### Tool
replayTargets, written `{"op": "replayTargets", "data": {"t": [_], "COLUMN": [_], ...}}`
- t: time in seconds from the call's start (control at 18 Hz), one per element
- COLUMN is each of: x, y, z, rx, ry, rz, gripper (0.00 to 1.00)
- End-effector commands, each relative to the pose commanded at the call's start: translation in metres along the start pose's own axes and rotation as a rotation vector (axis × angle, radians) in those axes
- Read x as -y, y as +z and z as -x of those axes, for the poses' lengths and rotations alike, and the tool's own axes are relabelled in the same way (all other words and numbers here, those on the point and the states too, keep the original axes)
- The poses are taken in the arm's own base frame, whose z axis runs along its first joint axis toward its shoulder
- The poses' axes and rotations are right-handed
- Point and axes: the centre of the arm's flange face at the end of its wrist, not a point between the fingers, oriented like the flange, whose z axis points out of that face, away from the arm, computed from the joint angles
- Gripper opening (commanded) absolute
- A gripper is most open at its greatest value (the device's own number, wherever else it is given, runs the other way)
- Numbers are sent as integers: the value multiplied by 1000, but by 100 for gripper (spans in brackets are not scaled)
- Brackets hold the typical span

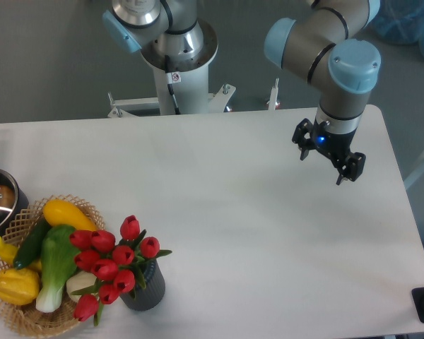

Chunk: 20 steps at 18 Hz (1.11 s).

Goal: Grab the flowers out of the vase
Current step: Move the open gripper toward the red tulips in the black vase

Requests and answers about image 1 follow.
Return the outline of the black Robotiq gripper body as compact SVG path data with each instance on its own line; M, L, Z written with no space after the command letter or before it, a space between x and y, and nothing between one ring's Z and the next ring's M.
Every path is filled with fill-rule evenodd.
M338 133L333 131L331 121L314 120L311 132L313 148L330 159L334 166L356 165L360 162L359 154L351 152L351 142L356 129Z

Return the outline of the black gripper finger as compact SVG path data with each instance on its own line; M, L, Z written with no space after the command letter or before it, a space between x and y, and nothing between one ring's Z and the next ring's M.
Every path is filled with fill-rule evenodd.
M349 152L343 160L338 160L336 167L338 170L338 179L336 180L336 184L340 185L345 180L354 182L363 173L365 161L366 155L359 152Z
M294 130L292 142L300 150L300 160L303 161L311 150L314 150L314 141L307 137L313 130L313 125L309 119L303 119Z

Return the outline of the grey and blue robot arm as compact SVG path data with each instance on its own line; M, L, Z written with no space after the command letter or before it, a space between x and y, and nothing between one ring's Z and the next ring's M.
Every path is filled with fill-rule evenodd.
M377 14L378 1L313 1L312 15L299 23L276 21L264 41L266 58L304 78L321 94L314 120L295 128L293 142L306 157L316 150L355 181L365 156L351 151L381 65L377 48L355 39ZM208 67L218 50L213 28L197 15L195 1L113 1L103 13L108 34L123 50L141 53L153 69L160 113L212 110Z

